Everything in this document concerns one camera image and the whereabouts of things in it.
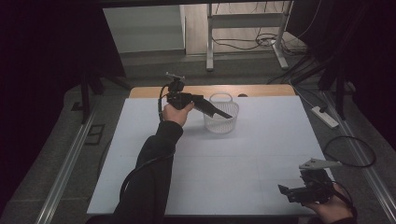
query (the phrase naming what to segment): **basket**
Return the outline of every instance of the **basket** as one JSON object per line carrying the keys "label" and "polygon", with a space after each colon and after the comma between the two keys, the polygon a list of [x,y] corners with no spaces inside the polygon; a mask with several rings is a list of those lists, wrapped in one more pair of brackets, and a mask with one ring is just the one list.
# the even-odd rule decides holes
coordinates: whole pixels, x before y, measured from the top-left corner
{"label": "basket", "polygon": [[[215,102],[212,97],[215,95],[228,95],[229,101]],[[233,101],[233,97],[228,92],[215,92],[209,98],[209,102],[212,103],[217,109],[224,111],[225,113],[233,116],[230,119],[226,119],[218,114],[213,115],[213,118],[204,114],[205,127],[212,133],[229,133],[233,130],[238,117],[239,105]]]}

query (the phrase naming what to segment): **person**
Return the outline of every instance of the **person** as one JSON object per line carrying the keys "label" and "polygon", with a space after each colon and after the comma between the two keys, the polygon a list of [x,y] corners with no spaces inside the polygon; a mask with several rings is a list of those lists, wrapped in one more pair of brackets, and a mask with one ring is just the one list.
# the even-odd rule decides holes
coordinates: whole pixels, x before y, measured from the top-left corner
{"label": "person", "polygon": [[[164,121],[160,122],[155,135],[149,137],[143,145],[137,157],[136,167],[156,158],[166,159],[147,165],[132,176],[119,204],[106,223],[160,224],[163,222],[171,183],[173,153],[178,139],[183,134],[182,127],[193,108],[193,103],[181,110],[171,105],[164,107]],[[305,203],[303,206],[314,210],[326,224],[356,223],[350,210],[337,197],[332,197],[325,204]]]}

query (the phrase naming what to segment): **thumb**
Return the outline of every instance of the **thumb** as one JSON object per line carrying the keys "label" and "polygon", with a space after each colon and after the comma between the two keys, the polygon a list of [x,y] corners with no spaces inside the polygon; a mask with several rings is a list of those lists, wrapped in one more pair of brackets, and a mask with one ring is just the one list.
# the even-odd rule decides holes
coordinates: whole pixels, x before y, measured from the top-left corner
{"label": "thumb", "polygon": [[314,210],[314,212],[317,212],[320,207],[318,203],[302,203],[302,205]]}
{"label": "thumb", "polygon": [[184,107],[184,109],[185,109],[187,112],[190,112],[193,108],[194,108],[194,102],[191,102],[191,103],[187,104],[187,105]]}

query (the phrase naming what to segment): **black sleeve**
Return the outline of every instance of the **black sleeve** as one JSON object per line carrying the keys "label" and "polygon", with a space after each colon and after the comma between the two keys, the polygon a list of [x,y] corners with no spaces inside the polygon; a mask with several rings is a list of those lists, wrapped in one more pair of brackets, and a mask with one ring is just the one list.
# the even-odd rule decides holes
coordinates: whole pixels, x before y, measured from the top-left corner
{"label": "black sleeve", "polygon": [[357,224],[356,218],[347,217],[338,221],[333,222],[332,224]]}
{"label": "black sleeve", "polygon": [[[171,155],[183,134],[173,121],[161,122],[157,133],[148,138],[136,162],[136,168],[147,161]],[[132,176],[110,223],[162,223],[172,176],[173,157],[152,163]]]}

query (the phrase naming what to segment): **basket handle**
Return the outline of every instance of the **basket handle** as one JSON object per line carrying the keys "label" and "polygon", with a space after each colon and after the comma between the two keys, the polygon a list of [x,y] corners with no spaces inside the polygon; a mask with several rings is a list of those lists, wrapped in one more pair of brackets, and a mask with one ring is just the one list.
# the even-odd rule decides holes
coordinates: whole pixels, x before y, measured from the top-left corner
{"label": "basket handle", "polygon": [[224,102],[227,103],[227,102],[232,102],[232,101],[233,101],[233,97],[232,97],[231,94],[228,93],[227,91],[217,91],[217,92],[213,93],[213,94],[209,97],[209,101],[210,101],[210,102],[214,102],[214,101],[212,101],[212,97],[215,96],[215,95],[228,95],[228,96],[230,96],[230,100],[229,100],[229,101],[224,101]]}

